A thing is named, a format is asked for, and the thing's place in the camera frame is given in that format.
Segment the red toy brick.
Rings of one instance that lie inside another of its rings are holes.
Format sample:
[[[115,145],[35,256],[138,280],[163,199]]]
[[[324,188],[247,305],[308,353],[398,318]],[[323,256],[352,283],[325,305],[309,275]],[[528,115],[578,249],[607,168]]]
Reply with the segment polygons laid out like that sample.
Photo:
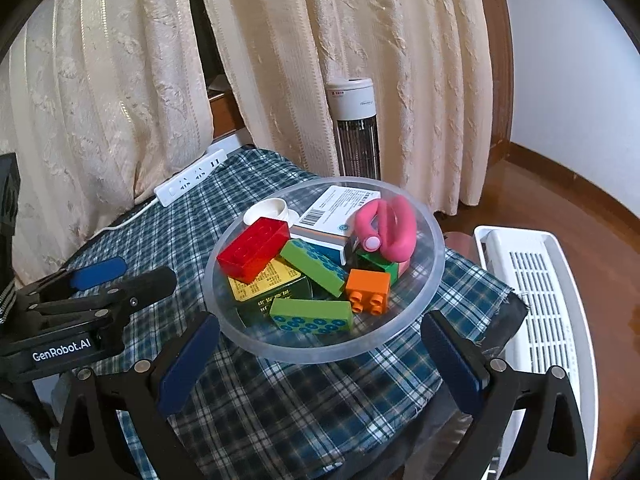
[[[250,284],[290,239],[283,220],[258,218],[217,256],[228,278]]]

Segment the white round cup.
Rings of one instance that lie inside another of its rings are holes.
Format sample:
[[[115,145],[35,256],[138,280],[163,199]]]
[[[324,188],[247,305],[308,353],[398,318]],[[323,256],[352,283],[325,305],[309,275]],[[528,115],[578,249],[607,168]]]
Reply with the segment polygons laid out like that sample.
[[[243,214],[242,221],[244,226],[251,226],[260,218],[281,220],[292,226],[299,220],[299,213],[291,209],[282,198],[273,197],[250,206]]]

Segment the green dotted block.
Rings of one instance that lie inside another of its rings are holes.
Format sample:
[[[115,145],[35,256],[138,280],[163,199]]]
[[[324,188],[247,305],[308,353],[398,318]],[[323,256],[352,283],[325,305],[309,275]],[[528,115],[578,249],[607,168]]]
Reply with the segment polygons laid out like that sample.
[[[354,325],[350,303],[341,300],[277,298],[269,316],[279,330],[288,333],[348,333]]]
[[[292,238],[284,244],[280,256],[333,297],[344,292],[348,273],[311,244]]]

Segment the white medicine box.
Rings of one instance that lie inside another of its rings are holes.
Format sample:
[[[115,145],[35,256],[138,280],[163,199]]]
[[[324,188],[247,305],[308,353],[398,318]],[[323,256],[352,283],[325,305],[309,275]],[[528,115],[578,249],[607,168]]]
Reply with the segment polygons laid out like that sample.
[[[331,185],[293,223],[290,237],[311,244],[344,266],[358,244],[354,234],[356,212],[380,197],[378,191]]]

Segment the white power strip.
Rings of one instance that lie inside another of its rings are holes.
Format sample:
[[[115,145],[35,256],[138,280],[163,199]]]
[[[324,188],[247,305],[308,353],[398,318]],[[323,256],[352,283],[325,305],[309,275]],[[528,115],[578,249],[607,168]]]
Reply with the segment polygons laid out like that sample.
[[[168,207],[192,188],[203,183],[226,160],[227,154],[224,150],[206,154],[154,188],[155,197],[163,207]]]

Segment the white slatted appliance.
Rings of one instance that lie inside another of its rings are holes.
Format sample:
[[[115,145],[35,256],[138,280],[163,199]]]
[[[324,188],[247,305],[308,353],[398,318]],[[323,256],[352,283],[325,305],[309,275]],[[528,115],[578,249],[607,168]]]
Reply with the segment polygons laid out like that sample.
[[[522,372],[564,368],[592,468],[599,429],[597,364],[582,297],[558,239],[546,231],[477,226],[474,240],[480,266],[512,287],[528,307],[502,358]]]

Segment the blue plaid tablecloth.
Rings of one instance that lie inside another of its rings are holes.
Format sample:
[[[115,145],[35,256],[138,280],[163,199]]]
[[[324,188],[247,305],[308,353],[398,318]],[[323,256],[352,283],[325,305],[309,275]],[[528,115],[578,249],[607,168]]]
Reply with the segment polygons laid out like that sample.
[[[251,204],[307,179],[275,152],[238,151],[177,203],[79,248],[72,268],[119,257],[132,275],[169,266],[178,278],[169,299],[132,318],[124,351],[96,371],[128,370],[181,334],[204,307],[202,278],[224,230]],[[221,339],[172,424],[209,479],[382,479],[456,409],[413,325],[381,349],[309,366],[259,359]]]

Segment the left cream curtain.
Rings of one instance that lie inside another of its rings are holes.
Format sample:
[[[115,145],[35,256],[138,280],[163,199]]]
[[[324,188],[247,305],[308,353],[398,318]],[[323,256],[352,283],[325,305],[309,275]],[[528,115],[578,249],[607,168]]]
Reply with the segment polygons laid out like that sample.
[[[212,139],[189,0],[43,0],[1,64],[17,278],[58,270]]]

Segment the cream curtain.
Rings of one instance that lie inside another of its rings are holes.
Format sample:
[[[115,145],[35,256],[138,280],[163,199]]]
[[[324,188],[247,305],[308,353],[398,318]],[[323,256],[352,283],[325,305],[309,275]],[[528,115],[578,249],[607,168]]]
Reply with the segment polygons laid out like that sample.
[[[43,0],[1,64],[17,278],[58,270],[212,139],[189,0]]]
[[[204,0],[254,143],[338,174],[326,85],[373,82],[383,179],[434,211],[482,196],[492,73],[482,0]]]

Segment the orange toy brick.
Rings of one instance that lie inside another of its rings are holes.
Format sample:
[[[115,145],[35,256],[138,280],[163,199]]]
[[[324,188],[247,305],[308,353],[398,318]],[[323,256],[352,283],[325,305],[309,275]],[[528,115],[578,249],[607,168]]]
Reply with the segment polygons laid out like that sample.
[[[390,274],[352,269],[348,274],[345,294],[352,312],[383,315],[387,312],[390,296]]]

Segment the green toy brick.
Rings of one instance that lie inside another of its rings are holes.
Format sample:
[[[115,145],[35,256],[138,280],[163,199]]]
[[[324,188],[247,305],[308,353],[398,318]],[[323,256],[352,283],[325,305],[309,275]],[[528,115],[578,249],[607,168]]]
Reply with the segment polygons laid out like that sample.
[[[390,284],[395,284],[400,277],[400,264],[386,260],[378,252],[366,252],[358,248],[355,257],[358,269],[387,273]]]

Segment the pink foam roller in bowl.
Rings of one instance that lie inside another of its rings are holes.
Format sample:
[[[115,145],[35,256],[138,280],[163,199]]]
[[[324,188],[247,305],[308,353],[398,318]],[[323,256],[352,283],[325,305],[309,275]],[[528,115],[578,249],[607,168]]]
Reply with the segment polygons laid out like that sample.
[[[355,212],[354,232],[365,252],[378,252],[390,262],[405,262],[416,249],[416,216],[404,196],[364,204]]]

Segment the white tower fan heater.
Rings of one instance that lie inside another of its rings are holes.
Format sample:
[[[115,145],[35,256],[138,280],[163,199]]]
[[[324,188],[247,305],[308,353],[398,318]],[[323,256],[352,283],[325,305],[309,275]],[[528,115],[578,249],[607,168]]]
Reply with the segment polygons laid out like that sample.
[[[341,174],[378,180],[381,157],[372,79],[330,81],[326,84],[326,97]]]

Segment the right cream curtain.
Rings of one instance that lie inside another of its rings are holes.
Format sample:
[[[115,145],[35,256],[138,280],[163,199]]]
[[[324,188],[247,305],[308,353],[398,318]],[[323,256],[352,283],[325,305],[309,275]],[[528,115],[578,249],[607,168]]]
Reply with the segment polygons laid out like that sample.
[[[482,196],[492,73],[482,0],[204,0],[254,143],[338,174],[326,85],[373,82],[383,179],[434,211]]]

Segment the brown wooden window frame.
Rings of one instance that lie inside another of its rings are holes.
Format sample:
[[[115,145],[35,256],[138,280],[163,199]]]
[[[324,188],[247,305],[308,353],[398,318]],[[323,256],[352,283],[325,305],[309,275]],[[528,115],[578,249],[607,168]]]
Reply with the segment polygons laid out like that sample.
[[[488,166],[506,158],[514,100],[512,29],[506,0],[483,0],[492,70],[492,124]]]

